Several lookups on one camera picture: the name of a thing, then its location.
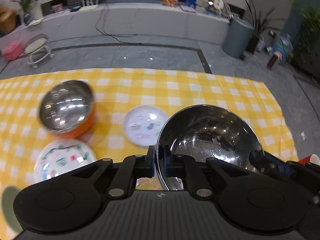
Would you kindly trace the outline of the pink plastic basket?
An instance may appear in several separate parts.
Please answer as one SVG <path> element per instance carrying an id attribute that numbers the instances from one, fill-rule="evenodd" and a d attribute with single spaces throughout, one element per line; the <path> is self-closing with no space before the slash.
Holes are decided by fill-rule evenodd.
<path id="1" fill-rule="evenodd" d="M 8 42 L 1 54 L 3 59 L 9 62 L 17 59 L 22 54 L 22 50 L 21 42 Z"/>

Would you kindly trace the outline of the small white cartoon plate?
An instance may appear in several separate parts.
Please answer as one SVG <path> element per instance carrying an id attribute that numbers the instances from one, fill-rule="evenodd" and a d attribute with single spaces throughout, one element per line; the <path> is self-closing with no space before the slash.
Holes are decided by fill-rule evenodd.
<path id="1" fill-rule="evenodd" d="M 168 115 L 152 105 L 140 105 L 129 110 L 123 120 L 123 131 L 135 145 L 149 147 L 156 145 Z"/>

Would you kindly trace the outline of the orange steel bowl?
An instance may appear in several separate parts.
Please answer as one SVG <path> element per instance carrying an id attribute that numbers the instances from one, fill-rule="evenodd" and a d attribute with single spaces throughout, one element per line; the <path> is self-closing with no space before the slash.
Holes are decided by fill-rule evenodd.
<path id="1" fill-rule="evenodd" d="M 74 139 L 93 125 L 95 98 L 90 85 L 68 80 L 54 86 L 39 106 L 39 121 L 53 135 Z"/>

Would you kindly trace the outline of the blue water jug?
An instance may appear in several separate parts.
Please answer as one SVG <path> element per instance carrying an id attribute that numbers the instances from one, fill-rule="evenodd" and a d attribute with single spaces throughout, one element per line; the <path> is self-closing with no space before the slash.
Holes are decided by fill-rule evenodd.
<path id="1" fill-rule="evenodd" d="M 272 46 L 273 52 L 280 52 L 281 59 L 279 61 L 280 65 L 284 65 L 287 57 L 290 55 L 293 50 L 293 46 L 291 44 L 291 37 L 289 34 L 277 35 Z"/>

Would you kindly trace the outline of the tall potted green plant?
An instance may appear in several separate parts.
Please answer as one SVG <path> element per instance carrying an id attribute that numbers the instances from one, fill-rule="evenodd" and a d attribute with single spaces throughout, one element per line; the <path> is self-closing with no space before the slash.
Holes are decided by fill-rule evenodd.
<path id="1" fill-rule="evenodd" d="M 249 9 L 250 15 L 251 15 L 251 20 L 250 23 L 254 27 L 254 32 L 252 37 L 249 40 L 249 43 L 246 47 L 246 51 L 254 54 L 254 51 L 259 43 L 260 40 L 260 35 L 264 30 L 268 28 L 269 23 L 271 22 L 268 18 L 274 12 L 275 7 L 272 7 L 266 15 L 263 17 L 261 14 L 261 11 L 257 11 L 255 8 L 255 5 L 253 3 L 253 0 L 245 0 L 247 7 Z"/>

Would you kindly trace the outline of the white doodle-pattern plate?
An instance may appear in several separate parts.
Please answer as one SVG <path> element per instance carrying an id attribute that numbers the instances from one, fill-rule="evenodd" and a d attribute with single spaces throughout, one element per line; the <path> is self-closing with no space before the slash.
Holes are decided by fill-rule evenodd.
<path id="1" fill-rule="evenodd" d="M 58 139 L 39 154 L 34 166 L 34 183 L 39 183 L 97 160 L 93 150 L 77 139 Z"/>

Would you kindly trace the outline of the potted plant blue vase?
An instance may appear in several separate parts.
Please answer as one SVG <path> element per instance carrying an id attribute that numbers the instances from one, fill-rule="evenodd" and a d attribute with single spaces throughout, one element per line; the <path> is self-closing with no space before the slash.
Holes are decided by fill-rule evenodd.
<path id="1" fill-rule="evenodd" d="M 38 0 L 11 0 L 12 2 L 18 3 L 23 11 L 22 21 L 28 26 L 33 18 L 31 16 L 31 5 Z"/>

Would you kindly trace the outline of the blue steel bowl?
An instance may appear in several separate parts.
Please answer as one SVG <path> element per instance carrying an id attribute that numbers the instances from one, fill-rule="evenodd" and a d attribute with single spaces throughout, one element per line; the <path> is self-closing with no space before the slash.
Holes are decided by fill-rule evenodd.
<path id="1" fill-rule="evenodd" d="M 165 176 L 161 148 L 172 154 L 189 155 L 204 163 L 215 157 L 253 171 L 249 154 L 263 151 L 263 146 L 248 122 L 233 112 L 213 105 L 193 105 L 172 115 L 157 139 L 156 171 L 165 190 L 182 190 L 181 179 Z"/>

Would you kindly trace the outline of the golden brown vase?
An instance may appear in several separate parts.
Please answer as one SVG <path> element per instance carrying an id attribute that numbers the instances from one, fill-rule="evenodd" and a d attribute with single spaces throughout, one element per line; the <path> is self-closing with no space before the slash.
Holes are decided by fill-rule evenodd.
<path id="1" fill-rule="evenodd" d="M 16 11 L 1 9 L 0 29 L 5 35 L 12 32 L 16 28 Z"/>

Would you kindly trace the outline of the leafy plant on cabinet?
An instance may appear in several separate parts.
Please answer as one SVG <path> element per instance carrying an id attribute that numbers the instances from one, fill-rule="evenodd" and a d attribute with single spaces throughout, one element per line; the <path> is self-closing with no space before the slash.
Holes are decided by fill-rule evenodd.
<path id="1" fill-rule="evenodd" d="M 304 62 L 315 48 L 319 39 L 319 7 L 302 7 L 302 24 L 293 50 L 293 60 Z"/>

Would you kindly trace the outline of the white router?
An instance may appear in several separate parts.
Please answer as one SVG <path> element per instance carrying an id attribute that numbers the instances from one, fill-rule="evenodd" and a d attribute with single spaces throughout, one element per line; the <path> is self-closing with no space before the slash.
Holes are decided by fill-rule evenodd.
<path id="1" fill-rule="evenodd" d="M 79 11 L 93 10 L 98 7 L 99 0 L 81 0 Z"/>

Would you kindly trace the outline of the white round stool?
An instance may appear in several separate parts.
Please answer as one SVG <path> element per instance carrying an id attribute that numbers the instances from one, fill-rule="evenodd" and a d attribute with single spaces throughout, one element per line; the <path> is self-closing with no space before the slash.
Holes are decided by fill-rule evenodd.
<path id="1" fill-rule="evenodd" d="M 25 45 L 24 55 L 27 56 L 27 64 L 33 69 L 38 68 L 38 63 L 40 63 L 45 58 L 54 58 L 54 53 L 52 53 L 52 48 L 47 45 L 49 38 L 45 34 L 39 34 L 31 38 Z M 34 55 L 43 54 L 43 56 L 37 60 L 34 59 Z"/>

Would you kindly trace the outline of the grey trash bin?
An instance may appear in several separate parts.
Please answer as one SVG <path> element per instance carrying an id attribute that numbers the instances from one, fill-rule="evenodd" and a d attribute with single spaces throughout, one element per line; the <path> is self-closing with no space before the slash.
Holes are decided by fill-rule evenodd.
<path id="1" fill-rule="evenodd" d="M 231 20 L 227 36 L 222 45 L 223 51 L 236 59 L 243 55 L 255 28 L 250 23 L 234 17 Z"/>

